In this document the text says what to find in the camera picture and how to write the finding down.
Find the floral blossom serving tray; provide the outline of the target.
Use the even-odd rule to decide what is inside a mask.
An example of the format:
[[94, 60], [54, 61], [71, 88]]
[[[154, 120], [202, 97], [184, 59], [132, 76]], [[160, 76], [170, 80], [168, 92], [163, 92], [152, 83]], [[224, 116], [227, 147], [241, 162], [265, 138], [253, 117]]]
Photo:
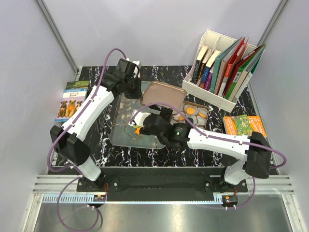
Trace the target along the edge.
[[163, 82], [152, 81], [141, 83], [141, 99], [129, 99], [121, 94], [116, 105], [116, 113], [112, 123], [110, 141], [116, 146], [131, 148], [162, 149], [165, 146], [153, 135], [138, 135], [136, 129], [129, 125], [129, 121], [135, 110], [154, 102], [162, 102], [159, 98], [163, 88], [168, 85]]

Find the small orange round biscuit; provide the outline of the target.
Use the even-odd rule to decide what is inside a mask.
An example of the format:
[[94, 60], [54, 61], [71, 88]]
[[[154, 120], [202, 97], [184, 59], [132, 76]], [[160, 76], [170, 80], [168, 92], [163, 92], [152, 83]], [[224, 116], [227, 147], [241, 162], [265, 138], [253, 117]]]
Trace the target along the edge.
[[203, 113], [198, 113], [198, 115], [199, 115], [200, 117], [202, 117], [202, 118], [206, 118], [206, 115], [203, 114]]

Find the green landscape book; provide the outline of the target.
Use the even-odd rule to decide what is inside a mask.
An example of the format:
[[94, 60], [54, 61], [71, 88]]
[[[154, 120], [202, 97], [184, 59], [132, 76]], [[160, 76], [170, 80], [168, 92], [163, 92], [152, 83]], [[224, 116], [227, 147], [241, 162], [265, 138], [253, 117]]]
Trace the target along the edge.
[[73, 81], [67, 82], [65, 89], [88, 88], [89, 81]]

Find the rose gold tin lid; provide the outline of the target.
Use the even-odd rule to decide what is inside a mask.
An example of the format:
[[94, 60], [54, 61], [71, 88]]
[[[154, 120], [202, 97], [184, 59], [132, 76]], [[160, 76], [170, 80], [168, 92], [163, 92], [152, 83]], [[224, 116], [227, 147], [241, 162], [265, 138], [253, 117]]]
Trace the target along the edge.
[[149, 103], [163, 102], [180, 110], [186, 94], [186, 90], [180, 87], [152, 81], [143, 92], [140, 103], [147, 105]]

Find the orange fish shaped cookie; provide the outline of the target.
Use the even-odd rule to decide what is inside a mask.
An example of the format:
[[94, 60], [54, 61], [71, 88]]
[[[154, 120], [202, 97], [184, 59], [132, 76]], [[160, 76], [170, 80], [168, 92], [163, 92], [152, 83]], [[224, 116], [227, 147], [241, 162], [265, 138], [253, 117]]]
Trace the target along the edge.
[[140, 135], [140, 130], [141, 130], [141, 127], [136, 128], [135, 133], [136, 133], [137, 135]]

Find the red hardcover book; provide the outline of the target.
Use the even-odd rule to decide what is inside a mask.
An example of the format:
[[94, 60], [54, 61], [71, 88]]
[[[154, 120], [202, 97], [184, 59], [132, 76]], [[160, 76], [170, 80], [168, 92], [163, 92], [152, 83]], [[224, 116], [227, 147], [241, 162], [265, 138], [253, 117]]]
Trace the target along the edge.
[[238, 62], [239, 57], [241, 57], [244, 53], [244, 49], [247, 45], [245, 43], [245, 39], [246, 37], [242, 38], [224, 58], [224, 63], [225, 63], [224, 71], [225, 72], [223, 73], [223, 77], [220, 83], [220, 88], [217, 91], [217, 94], [220, 97], [222, 97], [224, 94], [226, 84], [232, 74], [235, 62]]

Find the teal hardcover book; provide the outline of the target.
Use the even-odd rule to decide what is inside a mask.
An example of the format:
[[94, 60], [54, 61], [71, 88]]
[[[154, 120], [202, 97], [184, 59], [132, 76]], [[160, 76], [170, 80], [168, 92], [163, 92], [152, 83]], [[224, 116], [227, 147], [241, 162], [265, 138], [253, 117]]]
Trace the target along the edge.
[[215, 45], [216, 49], [221, 51], [221, 54], [216, 58], [214, 63], [211, 86], [210, 86], [211, 93], [217, 94], [219, 85], [223, 77], [223, 73], [225, 72], [224, 58], [242, 38], [243, 37], [240, 37], [239, 39], [236, 40], [224, 35], [221, 35], [218, 38]]

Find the white book organizer rack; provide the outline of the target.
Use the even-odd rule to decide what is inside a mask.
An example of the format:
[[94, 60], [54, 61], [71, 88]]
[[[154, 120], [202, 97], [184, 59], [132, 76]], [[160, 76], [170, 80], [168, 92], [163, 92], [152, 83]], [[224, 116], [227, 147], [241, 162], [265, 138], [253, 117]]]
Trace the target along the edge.
[[[231, 38], [229, 36], [217, 33], [212, 30], [207, 30], [203, 36], [201, 37], [197, 55], [199, 54], [202, 46], [207, 46], [208, 48], [212, 48], [213, 50], [218, 50], [224, 52], [227, 50], [236, 39]], [[195, 71], [197, 60], [194, 61], [193, 66], [187, 76], [184, 78], [182, 83], [182, 88], [186, 90], [187, 93], [196, 96], [199, 99], [202, 99], [216, 107], [219, 107], [227, 112], [232, 112], [234, 107], [236, 106], [235, 102], [229, 101], [221, 96], [218, 96], [219, 89], [221, 83], [223, 81], [224, 73], [220, 71], [220, 63], [215, 63], [214, 73], [212, 76], [212, 83], [210, 85], [210, 90], [204, 90], [198, 86], [198, 84], [194, 84], [191, 82], [192, 76]]]

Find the blue paperback book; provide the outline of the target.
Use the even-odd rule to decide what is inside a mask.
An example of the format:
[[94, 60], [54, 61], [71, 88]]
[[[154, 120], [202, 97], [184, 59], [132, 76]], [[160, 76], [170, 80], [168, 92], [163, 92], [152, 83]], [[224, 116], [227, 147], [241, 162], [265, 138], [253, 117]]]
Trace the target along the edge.
[[200, 88], [204, 88], [208, 72], [210, 68], [212, 67], [212, 64], [209, 62], [211, 56], [212, 56], [212, 48], [209, 48], [202, 60], [202, 64], [201, 64], [200, 71], [199, 71], [198, 86]]

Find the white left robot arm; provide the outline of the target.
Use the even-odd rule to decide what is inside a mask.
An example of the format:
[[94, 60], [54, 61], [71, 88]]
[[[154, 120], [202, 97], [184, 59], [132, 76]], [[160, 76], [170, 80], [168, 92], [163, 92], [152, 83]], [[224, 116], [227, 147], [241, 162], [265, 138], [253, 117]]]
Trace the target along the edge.
[[115, 69], [103, 74], [97, 85], [93, 86], [89, 96], [76, 113], [61, 127], [53, 126], [50, 130], [53, 150], [65, 158], [86, 179], [93, 191], [104, 187], [101, 170], [90, 157], [91, 150], [84, 143], [85, 137], [98, 116], [119, 95], [129, 99], [140, 99], [139, 61], [119, 59]]

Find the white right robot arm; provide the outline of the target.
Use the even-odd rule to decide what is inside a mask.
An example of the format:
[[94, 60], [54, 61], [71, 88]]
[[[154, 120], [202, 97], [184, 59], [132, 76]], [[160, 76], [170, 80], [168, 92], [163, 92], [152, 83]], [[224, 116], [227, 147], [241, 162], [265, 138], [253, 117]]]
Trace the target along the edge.
[[258, 132], [253, 132], [250, 136], [233, 136], [196, 129], [188, 122], [171, 124], [166, 109], [159, 114], [138, 113], [134, 122], [138, 126], [138, 133], [154, 135], [166, 147], [178, 150], [187, 146], [190, 149], [209, 150], [236, 158], [237, 162], [227, 166], [223, 177], [219, 179], [219, 186], [223, 191], [231, 191], [248, 177], [269, 177], [270, 145]]

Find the large orange round biscuit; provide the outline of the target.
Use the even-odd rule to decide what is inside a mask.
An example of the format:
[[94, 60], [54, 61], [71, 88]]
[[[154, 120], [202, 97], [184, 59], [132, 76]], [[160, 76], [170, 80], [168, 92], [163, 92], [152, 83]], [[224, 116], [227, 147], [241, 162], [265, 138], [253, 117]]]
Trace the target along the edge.
[[194, 115], [196, 113], [196, 110], [195, 108], [193, 107], [188, 107], [186, 108], [185, 112], [188, 114], [188, 115]]

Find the dog picture book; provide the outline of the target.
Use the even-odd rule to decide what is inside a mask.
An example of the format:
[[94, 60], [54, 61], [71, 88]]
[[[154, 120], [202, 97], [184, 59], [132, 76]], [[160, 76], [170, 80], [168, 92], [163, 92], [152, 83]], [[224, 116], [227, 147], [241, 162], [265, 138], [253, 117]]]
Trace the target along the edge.
[[81, 107], [86, 99], [87, 88], [72, 88], [64, 90], [60, 107], [55, 118], [56, 122], [69, 120]]

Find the rose gold cookie tin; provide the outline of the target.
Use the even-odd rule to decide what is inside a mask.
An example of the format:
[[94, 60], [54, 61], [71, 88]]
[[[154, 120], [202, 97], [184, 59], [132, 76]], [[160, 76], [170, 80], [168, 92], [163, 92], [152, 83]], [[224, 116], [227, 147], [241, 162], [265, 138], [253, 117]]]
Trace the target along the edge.
[[[194, 115], [188, 115], [185, 110], [188, 107], [193, 107], [196, 110], [196, 113]], [[188, 101], [183, 101], [180, 112], [185, 115], [187, 118], [189, 118], [192, 123], [197, 126], [198, 128], [205, 129], [207, 120], [208, 120], [208, 114], [209, 114], [209, 108], [204, 105], [188, 102]], [[206, 118], [202, 118], [198, 115], [198, 113], [203, 113], [206, 115]]]

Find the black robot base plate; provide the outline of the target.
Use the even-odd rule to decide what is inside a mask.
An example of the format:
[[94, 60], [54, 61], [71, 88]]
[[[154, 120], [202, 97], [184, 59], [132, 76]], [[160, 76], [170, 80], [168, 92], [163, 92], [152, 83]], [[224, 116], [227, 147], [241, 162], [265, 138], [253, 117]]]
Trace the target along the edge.
[[106, 167], [95, 182], [82, 178], [78, 192], [107, 191], [108, 203], [206, 203], [215, 193], [247, 192], [245, 180], [223, 182], [220, 167]]

